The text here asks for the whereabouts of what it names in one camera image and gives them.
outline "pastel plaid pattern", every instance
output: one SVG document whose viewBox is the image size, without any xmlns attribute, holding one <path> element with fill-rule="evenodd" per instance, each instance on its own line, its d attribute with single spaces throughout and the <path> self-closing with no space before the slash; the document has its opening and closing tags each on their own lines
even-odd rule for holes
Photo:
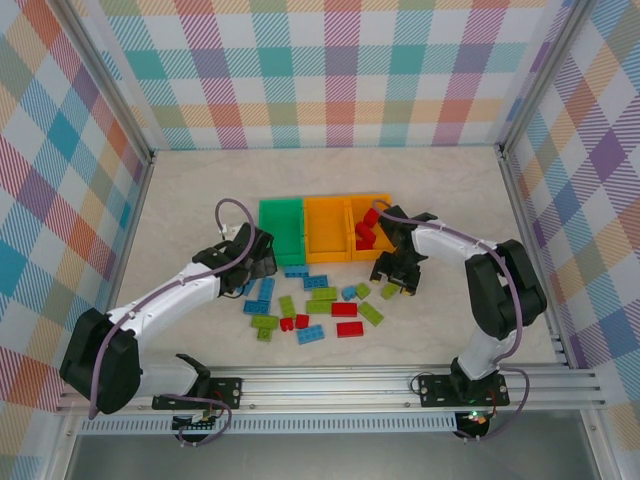
<svg viewBox="0 0 640 480">
<path fill-rule="evenodd" d="M 169 148 L 194 149 L 493 143 L 548 2 L 99 3 L 149 105 L 143 128 L 153 120 Z"/>
<path fill-rule="evenodd" d="M 143 162 L 45 0 L 0 2 L 0 65 L 0 478 L 22 480 L 75 320 L 106 306 Z"/>
<path fill-rule="evenodd" d="M 578 364 L 614 386 L 616 456 L 640 471 L 640 3 L 598 2 L 515 153 Z"/>
</svg>

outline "blue lego brick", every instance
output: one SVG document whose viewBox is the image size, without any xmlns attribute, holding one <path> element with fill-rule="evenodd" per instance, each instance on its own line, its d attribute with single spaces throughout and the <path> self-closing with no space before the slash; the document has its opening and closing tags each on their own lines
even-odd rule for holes
<svg viewBox="0 0 640 480">
<path fill-rule="evenodd" d="M 348 302 L 352 298 L 356 298 L 356 287 L 350 286 L 342 289 L 342 298 L 345 302 Z"/>
<path fill-rule="evenodd" d="M 273 295 L 273 287 L 276 281 L 273 278 L 265 277 L 260 284 L 260 292 L 258 293 L 259 302 L 271 302 L 271 295 Z"/>
<path fill-rule="evenodd" d="M 309 265 L 291 265 L 284 267 L 284 276 L 286 278 L 302 278 L 309 276 Z"/>
<path fill-rule="evenodd" d="M 311 325 L 302 330 L 296 330 L 296 334 L 298 335 L 298 344 L 304 345 L 305 343 L 322 340 L 324 338 L 324 329 L 322 325 Z"/>
<path fill-rule="evenodd" d="M 244 302 L 244 308 L 242 311 L 247 315 L 269 315 L 269 312 L 271 311 L 271 303 L 247 300 Z"/>
<path fill-rule="evenodd" d="M 326 275 L 316 275 L 315 277 L 305 277 L 302 279 L 305 290 L 313 290 L 314 288 L 324 288 L 329 286 L 329 279 Z"/>
<path fill-rule="evenodd" d="M 248 297 L 249 293 L 251 293 L 251 289 L 253 288 L 253 286 L 256 284 L 256 279 L 252 278 L 251 280 L 249 280 L 249 283 L 247 283 L 244 286 L 244 296 Z M 242 291 L 242 287 L 236 288 L 236 293 L 240 293 Z"/>
</svg>

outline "orange tray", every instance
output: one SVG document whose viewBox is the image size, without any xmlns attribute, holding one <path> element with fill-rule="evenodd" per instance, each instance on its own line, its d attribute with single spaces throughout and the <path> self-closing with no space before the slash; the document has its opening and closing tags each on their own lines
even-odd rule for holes
<svg viewBox="0 0 640 480">
<path fill-rule="evenodd" d="M 354 235 L 349 197 L 304 199 L 307 263 L 351 261 Z"/>
<path fill-rule="evenodd" d="M 376 198 L 391 203 L 387 194 L 304 199 L 304 244 L 307 263 L 376 260 L 384 251 L 393 251 L 379 225 L 373 228 L 376 242 L 372 250 L 356 250 L 355 224 L 361 222 Z"/>
</svg>

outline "red lego brick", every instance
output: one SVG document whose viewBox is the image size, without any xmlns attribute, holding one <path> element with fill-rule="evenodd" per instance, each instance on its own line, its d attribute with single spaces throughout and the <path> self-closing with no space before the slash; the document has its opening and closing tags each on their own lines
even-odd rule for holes
<svg viewBox="0 0 640 480">
<path fill-rule="evenodd" d="M 373 243 L 367 243 L 364 240 L 356 240 L 356 250 L 373 250 Z"/>
<path fill-rule="evenodd" d="M 373 233 L 363 222 L 356 223 L 356 234 L 358 234 L 365 242 L 372 245 L 376 241 L 376 234 Z"/>
<path fill-rule="evenodd" d="M 373 208 L 370 208 L 367 213 L 365 213 L 362 222 L 369 228 L 375 227 L 376 223 L 378 223 L 378 219 L 380 218 L 380 214 L 376 212 Z"/>
<path fill-rule="evenodd" d="M 336 324 L 338 338 L 362 337 L 364 335 L 364 325 L 362 322 L 344 322 Z"/>
<path fill-rule="evenodd" d="M 309 315 L 296 315 L 296 328 L 302 330 L 309 326 Z"/>
<path fill-rule="evenodd" d="M 281 318 L 280 329 L 283 332 L 288 332 L 290 330 L 293 330 L 293 318 Z"/>
<path fill-rule="evenodd" d="M 349 302 L 333 302 L 331 304 L 332 317 L 357 317 L 358 304 Z"/>
</svg>

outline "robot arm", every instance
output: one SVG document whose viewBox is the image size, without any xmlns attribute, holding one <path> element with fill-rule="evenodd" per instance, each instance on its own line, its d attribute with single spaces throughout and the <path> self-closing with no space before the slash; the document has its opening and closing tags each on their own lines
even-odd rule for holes
<svg viewBox="0 0 640 480">
<path fill-rule="evenodd" d="M 470 242 L 470 237 L 451 233 L 429 213 L 411 219 L 417 220 L 413 224 L 400 221 L 407 216 L 398 206 L 389 207 L 384 213 L 398 220 L 384 216 L 379 219 L 396 250 L 380 256 L 371 280 L 379 281 L 386 275 L 389 282 L 413 295 L 420 280 L 418 264 L 428 257 L 439 258 L 465 273 L 477 327 L 466 350 L 453 360 L 450 381 L 460 403 L 484 397 L 486 384 L 497 373 L 496 358 L 510 351 L 516 341 L 517 323 L 514 300 L 501 281 L 502 269 L 479 244 L 492 249 L 506 265 L 518 294 L 522 326 L 527 327 L 546 310 L 547 299 L 524 247 L 515 240 L 501 244 Z"/>
<path fill-rule="evenodd" d="M 245 223 L 233 241 L 198 252 L 179 274 L 145 296 L 101 314 L 84 312 L 76 322 L 60 375 L 86 398 L 90 397 L 98 351 L 114 325 L 126 318 L 111 338 L 100 366 L 98 410 L 113 413 L 136 396 L 176 394 L 209 397 L 209 370 L 187 355 L 177 364 L 141 364 L 150 340 L 203 303 L 234 292 L 250 279 L 276 272 L 273 236 L 256 228 L 253 244 L 243 260 L 212 274 L 237 259 L 250 240 Z"/>
</svg>

